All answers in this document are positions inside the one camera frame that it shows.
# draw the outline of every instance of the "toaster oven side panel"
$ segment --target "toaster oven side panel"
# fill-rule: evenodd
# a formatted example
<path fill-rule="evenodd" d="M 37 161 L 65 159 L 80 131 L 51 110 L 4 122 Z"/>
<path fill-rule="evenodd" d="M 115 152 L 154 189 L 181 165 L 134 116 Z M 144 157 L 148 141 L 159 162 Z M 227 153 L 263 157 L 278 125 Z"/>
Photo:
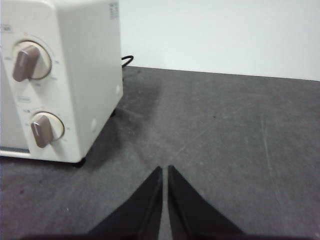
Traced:
<path fill-rule="evenodd" d="M 81 154 L 85 156 L 123 96 L 118 1 L 60 1 L 58 9 Z"/>

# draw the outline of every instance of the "black power cord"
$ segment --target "black power cord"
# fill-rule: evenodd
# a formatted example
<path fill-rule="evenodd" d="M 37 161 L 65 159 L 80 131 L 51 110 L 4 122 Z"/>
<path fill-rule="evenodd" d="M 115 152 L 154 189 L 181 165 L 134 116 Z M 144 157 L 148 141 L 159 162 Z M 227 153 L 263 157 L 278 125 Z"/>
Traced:
<path fill-rule="evenodd" d="M 134 56 L 128 55 L 128 56 L 123 56 L 123 57 L 121 58 L 121 60 L 125 60 L 125 59 L 129 59 L 129 60 L 126 61 L 124 64 L 122 64 L 122 68 L 124 68 L 124 67 L 127 66 L 129 63 L 131 63 L 132 60 L 134 59 Z"/>

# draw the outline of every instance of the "black object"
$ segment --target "black object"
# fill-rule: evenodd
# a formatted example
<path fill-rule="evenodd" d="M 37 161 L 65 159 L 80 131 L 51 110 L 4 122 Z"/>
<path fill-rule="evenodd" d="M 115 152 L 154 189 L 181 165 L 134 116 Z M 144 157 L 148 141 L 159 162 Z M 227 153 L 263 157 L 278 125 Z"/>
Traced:
<path fill-rule="evenodd" d="M 308 240 L 302 237 L 246 235 L 207 203 L 187 180 L 168 167 L 168 209 L 174 240 Z"/>
<path fill-rule="evenodd" d="M 157 167 L 132 196 L 84 235 L 31 236 L 24 240 L 156 240 L 163 202 L 163 172 Z M 247 235 L 207 203 L 187 180 L 168 167 L 168 209 L 174 240 L 310 240 Z"/>
<path fill-rule="evenodd" d="M 24 240 L 156 240 L 162 202 L 163 172 L 157 167 L 132 196 L 88 234 L 30 236 Z"/>
<path fill-rule="evenodd" d="M 134 59 L 134 56 L 132 55 L 128 55 L 128 56 L 123 56 L 121 58 L 121 60 L 125 60 L 125 59 L 129 59 L 128 61 L 126 61 L 124 64 L 122 64 L 122 68 L 124 68 L 125 66 L 127 66 L 129 63 L 131 63 Z"/>

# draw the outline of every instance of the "temperature knob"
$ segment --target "temperature knob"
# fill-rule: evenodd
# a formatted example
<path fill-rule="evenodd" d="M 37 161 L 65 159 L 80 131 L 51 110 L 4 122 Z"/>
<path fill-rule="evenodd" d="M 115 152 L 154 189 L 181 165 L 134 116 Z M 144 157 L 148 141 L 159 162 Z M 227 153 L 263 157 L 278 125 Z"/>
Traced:
<path fill-rule="evenodd" d="M 13 48 L 13 79 L 42 79 L 51 70 L 51 59 L 47 51 L 33 41 L 23 41 Z"/>
<path fill-rule="evenodd" d="M 64 134 L 64 125 L 60 119 L 48 112 L 37 113 L 32 119 L 31 129 L 39 148 L 44 148 Z"/>

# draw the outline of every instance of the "gray carpet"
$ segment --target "gray carpet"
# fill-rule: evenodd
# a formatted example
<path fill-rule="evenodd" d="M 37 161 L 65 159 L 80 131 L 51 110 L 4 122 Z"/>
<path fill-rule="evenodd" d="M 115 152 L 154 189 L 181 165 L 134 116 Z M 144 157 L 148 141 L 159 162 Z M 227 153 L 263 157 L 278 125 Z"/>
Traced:
<path fill-rule="evenodd" d="M 170 164 L 247 233 L 319 237 L 320 82 L 128 67 L 82 168 L 1 158 L 1 239 L 85 233 Z"/>

